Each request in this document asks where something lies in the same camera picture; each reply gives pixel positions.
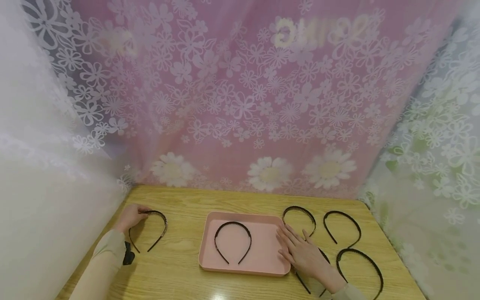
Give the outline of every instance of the daisy print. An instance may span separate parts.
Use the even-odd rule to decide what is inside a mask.
[[[154,163],[151,171],[160,183],[174,187],[186,186],[195,173],[195,169],[183,159],[183,156],[175,156],[173,152],[160,156],[160,160]]]
[[[341,179],[349,179],[349,173],[357,169],[355,161],[349,160],[350,156],[351,153],[342,153],[340,149],[327,149],[323,156],[315,156],[302,173],[316,189],[328,190],[339,185]]]
[[[288,180],[293,167],[284,158],[261,157],[250,165],[249,183],[259,191],[271,192]]]

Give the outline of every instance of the pink tray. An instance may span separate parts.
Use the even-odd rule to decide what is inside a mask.
[[[224,227],[216,239],[218,249],[230,264],[215,249],[215,233],[228,221],[242,223],[252,235],[252,247],[240,264],[238,261],[247,251],[250,241],[240,226]],[[276,238],[276,229],[282,224],[277,216],[211,212],[205,221],[198,263],[206,271],[283,276],[290,271],[290,263],[278,254],[282,245]]]

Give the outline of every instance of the wooden table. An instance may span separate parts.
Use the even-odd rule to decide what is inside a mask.
[[[104,229],[104,233],[113,225],[125,204],[129,203],[145,204],[164,213],[168,218],[168,230],[165,237],[147,253],[149,245],[163,230],[163,221],[161,218],[150,217],[144,226],[138,225],[138,228],[135,228],[135,236],[139,236],[140,232],[141,236],[132,238],[142,253],[136,253],[134,263],[120,270],[111,286],[109,299],[318,299],[319,292],[323,290],[321,286],[307,280],[307,285],[312,291],[312,295],[309,295],[292,273],[280,278],[224,274],[204,271],[198,265],[204,222],[210,211],[281,216],[286,207],[299,205],[315,216],[317,230],[312,238],[333,264],[338,251],[353,243],[358,234],[348,219],[331,215],[327,223],[338,241],[336,245],[323,227],[324,214],[330,210],[339,210],[349,214],[359,223],[362,238],[355,248],[369,255],[384,276],[385,286],[379,300],[425,300],[377,222],[360,201],[143,185],[131,191],[125,203]],[[295,229],[302,227],[306,230],[312,229],[310,220],[299,212],[288,213],[286,221]],[[94,247],[92,246],[82,260],[57,299],[68,299],[86,268]],[[341,267],[349,282],[357,286],[367,299],[373,299],[380,286],[380,280],[369,262],[355,253],[346,253],[342,257]],[[329,293],[326,292],[321,299],[330,299]]]

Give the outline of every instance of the human hand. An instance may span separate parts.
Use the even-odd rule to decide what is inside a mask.
[[[130,204],[123,209],[113,229],[125,234],[130,228],[137,225],[138,222],[146,219],[148,215],[144,214],[144,212],[149,210],[151,209],[147,206]]]
[[[315,278],[330,293],[335,294],[347,282],[323,257],[307,232],[305,230],[302,230],[302,232],[305,239],[296,233],[290,225],[278,228],[278,236],[288,247],[288,252],[279,250],[278,253],[285,257],[296,270],[308,277]]]

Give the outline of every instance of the sleeve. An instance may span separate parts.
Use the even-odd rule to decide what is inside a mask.
[[[347,283],[340,291],[332,295],[333,300],[366,300],[364,295],[353,285]]]
[[[104,300],[113,278],[122,266],[125,250],[124,234],[116,230],[107,232],[95,247],[92,259],[70,300]]]

